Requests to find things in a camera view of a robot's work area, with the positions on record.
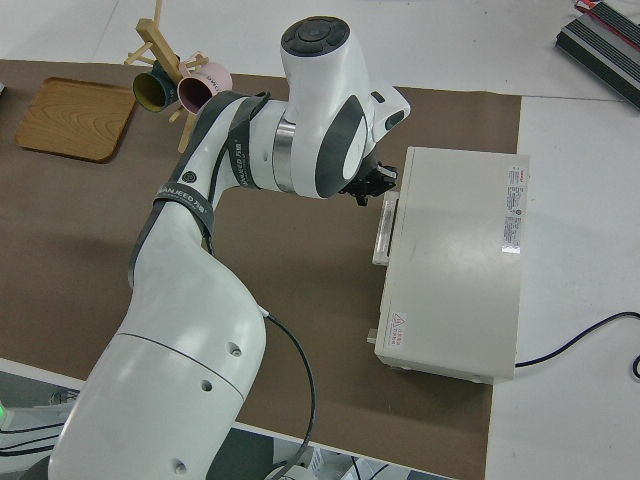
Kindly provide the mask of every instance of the pink mug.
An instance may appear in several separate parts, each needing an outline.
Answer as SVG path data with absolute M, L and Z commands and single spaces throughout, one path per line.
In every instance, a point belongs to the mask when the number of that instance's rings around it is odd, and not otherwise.
M 203 55 L 196 52 L 189 59 L 180 62 L 178 67 L 183 77 L 178 83 L 178 99 L 191 113 L 198 113 L 213 96 L 233 87 L 231 75 L 219 63 L 205 63 L 194 71 L 189 70 L 187 63 L 202 58 Z

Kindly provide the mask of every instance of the wooden cutting board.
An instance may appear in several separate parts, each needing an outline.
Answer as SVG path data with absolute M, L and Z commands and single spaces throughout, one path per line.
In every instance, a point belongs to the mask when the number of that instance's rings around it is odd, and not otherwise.
M 116 151 L 135 97 L 130 89 L 47 78 L 15 141 L 24 148 L 103 163 Z

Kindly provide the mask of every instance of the white sticker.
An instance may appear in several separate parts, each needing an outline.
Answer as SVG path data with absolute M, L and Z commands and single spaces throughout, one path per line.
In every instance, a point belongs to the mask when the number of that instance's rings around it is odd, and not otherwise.
M 502 238 L 504 253 L 520 253 L 523 218 L 527 209 L 527 180 L 525 167 L 515 166 L 509 169 Z
M 387 335 L 387 347 L 400 348 L 404 343 L 404 329 L 407 326 L 407 314 L 391 312 L 389 319 L 389 334 Z

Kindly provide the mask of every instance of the white box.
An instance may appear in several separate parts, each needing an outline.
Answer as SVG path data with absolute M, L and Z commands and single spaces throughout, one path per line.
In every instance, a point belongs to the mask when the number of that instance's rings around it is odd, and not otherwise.
M 405 369 L 514 375 L 529 159 L 410 148 L 375 353 Z

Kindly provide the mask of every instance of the white robotic arm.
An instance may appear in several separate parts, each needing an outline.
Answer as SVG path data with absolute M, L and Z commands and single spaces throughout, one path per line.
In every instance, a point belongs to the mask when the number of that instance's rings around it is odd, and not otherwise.
M 50 479 L 205 477 L 265 348 L 261 309 L 210 254 L 224 190 L 348 192 L 363 203 L 394 184 L 372 152 L 409 105 L 391 87 L 372 93 L 347 24 L 298 22 L 281 53 L 288 103 L 224 92 L 200 112 L 136 245 L 129 311 L 63 429 Z

